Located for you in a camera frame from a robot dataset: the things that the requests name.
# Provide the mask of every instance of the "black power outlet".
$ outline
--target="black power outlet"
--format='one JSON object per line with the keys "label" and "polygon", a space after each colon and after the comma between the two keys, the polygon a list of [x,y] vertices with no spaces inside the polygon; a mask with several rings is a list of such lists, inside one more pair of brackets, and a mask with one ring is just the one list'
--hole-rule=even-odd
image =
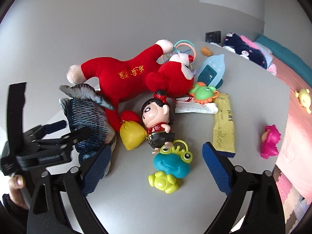
{"label": "black power outlet", "polygon": [[208,43],[210,42],[214,42],[217,44],[221,43],[221,31],[206,32],[205,41]]}

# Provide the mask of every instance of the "yellow toy animal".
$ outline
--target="yellow toy animal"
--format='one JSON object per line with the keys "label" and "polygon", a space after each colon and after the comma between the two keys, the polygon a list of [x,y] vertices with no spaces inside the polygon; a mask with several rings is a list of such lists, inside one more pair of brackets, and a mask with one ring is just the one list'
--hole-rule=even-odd
{"label": "yellow toy animal", "polygon": [[311,105],[311,97],[309,95],[309,89],[301,89],[299,93],[297,91],[294,92],[295,96],[299,98],[300,104],[307,109],[308,113],[311,113],[310,105]]}

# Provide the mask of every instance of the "red plush monkey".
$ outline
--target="red plush monkey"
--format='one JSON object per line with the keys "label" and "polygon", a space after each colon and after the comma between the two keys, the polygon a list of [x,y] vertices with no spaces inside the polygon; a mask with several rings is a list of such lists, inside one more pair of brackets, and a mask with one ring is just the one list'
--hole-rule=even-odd
{"label": "red plush monkey", "polygon": [[193,57],[187,54],[175,54],[163,65],[157,59],[173,51],[168,40],[159,40],[139,55],[128,61],[119,61],[111,57],[99,57],[86,61],[82,65],[73,65],[67,72],[72,84],[85,83],[92,77],[99,78],[101,94],[114,106],[107,110],[108,121],[116,131],[120,131],[122,120],[140,119],[134,112],[124,111],[118,115],[118,104],[132,99],[146,91],[164,90],[168,97],[186,94],[193,85],[193,74],[188,69]]}

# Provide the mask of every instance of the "nezha figurine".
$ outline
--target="nezha figurine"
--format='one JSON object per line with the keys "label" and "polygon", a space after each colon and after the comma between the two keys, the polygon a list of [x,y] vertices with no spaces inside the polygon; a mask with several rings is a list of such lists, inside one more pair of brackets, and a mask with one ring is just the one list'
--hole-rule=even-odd
{"label": "nezha figurine", "polygon": [[170,127],[173,113],[170,111],[165,92],[156,91],[154,97],[143,104],[141,112],[143,123],[147,128],[147,141],[155,152],[163,145],[165,148],[172,148],[175,137]]}

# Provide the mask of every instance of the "yellow plush bag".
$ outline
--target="yellow plush bag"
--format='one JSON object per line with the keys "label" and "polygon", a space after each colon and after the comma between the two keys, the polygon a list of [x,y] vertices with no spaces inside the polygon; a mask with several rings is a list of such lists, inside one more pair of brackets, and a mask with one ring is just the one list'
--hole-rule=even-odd
{"label": "yellow plush bag", "polygon": [[138,147],[146,135],[146,130],[135,121],[124,121],[121,125],[120,137],[127,150]]}
{"label": "yellow plush bag", "polygon": [[234,123],[229,95],[220,93],[214,102],[218,107],[218,113],[215,114],[213,146],[219,151],[220,155],[232,158],[235,156],[235,141]]}

